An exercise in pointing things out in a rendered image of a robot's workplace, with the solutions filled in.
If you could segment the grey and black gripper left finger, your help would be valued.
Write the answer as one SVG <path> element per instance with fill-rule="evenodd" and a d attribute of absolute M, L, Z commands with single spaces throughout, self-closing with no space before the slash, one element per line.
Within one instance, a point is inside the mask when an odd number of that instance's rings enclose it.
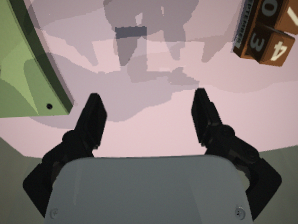
<path fill-rule="evenodd" d="M 62 167 L 79 158 L 94 157 L 101 144 L 107 112 L 98 93 L 91 93 L 74 130 L 67 131 L 62 142 L 48 151 L 23 181 L 23 188 L 45 219 L 52 186 Z M 89 154 L 89 155 L 88 155 Z"/>

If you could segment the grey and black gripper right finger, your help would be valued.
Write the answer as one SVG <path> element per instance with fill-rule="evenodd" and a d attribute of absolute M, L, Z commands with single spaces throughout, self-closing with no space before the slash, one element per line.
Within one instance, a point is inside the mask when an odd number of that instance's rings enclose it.
<path fill-rule="evenodd" d="M 195 90 L 191 115 L 198 142 L 201 143 L 201 147 L 205 146 L 208 149 L 204 155 L 228 159 L 248 178 L 250 185 L 245 192 L 254 221 L 280 187 L 282 183 L 280 174 L 259 157 L 256 148 L 235 136 L 231 126 L 222 123 L 205 88 Z"/>

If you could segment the brown wooden number cube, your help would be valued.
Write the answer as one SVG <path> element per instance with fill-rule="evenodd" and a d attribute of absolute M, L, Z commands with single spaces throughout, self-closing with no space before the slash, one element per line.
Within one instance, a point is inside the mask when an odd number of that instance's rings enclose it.
<path fill-rule="evenodd" d="M 257 21 L 298 35 L 298 0 L 263 0 Z"/>
<path fill-rule="evenodd" d="M 259 64 L 281 67 L 295 38 L 269 26 L 256 24 L 246 53 Z"/>

